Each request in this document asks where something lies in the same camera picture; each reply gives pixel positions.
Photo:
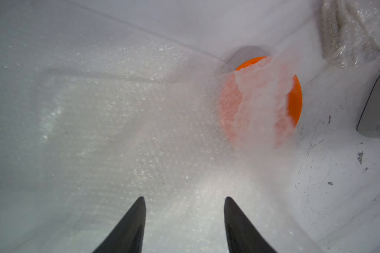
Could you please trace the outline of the clear bubble wrap sheet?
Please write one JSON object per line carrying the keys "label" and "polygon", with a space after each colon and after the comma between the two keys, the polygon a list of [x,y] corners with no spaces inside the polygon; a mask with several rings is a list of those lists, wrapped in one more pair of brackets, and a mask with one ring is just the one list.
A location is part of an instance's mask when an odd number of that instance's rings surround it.
{"label": "clear bubble wrap sheet", "polygon": [[323,1],[322,56],[350,69],[380,58],[380,1]]}
{"label": "clear bubble wrap sheet", "polygon": [[0,1],[0,253],[91,253],[139,197],[145,253],[226,253],[226,197],[277,252],[320,252],[289,207],[295,130],[225,137],[234,71],[67,1]]}

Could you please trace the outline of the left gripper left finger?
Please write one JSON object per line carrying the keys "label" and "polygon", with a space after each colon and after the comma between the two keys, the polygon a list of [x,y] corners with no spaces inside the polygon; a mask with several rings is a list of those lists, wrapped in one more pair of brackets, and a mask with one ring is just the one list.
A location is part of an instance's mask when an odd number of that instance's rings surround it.
{"label": "left gripper left finger", "polygon": [[139,197],[94,253],[141,253],[145,222],[145,198]]}

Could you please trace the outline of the orange dinner plate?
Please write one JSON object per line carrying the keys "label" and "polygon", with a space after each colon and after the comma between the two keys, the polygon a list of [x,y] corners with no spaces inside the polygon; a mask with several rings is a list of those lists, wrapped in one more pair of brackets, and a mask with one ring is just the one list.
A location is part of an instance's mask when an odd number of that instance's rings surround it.
{"label": "orange dinner plate", "polygon": [[259,57],[229,75],[219,115],[225,137],[236,148],[279,148],[291,137],[303,108],[296,66],[294,58]]}

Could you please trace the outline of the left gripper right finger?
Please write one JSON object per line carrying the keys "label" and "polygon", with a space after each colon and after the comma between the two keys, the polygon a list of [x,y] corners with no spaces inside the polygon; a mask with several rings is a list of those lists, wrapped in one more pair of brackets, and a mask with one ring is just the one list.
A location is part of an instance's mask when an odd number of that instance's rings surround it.
{"label": "left gripper right finger", "polygon": [[276,253],[231,197],[225,199],[224,224],[230,253]]}

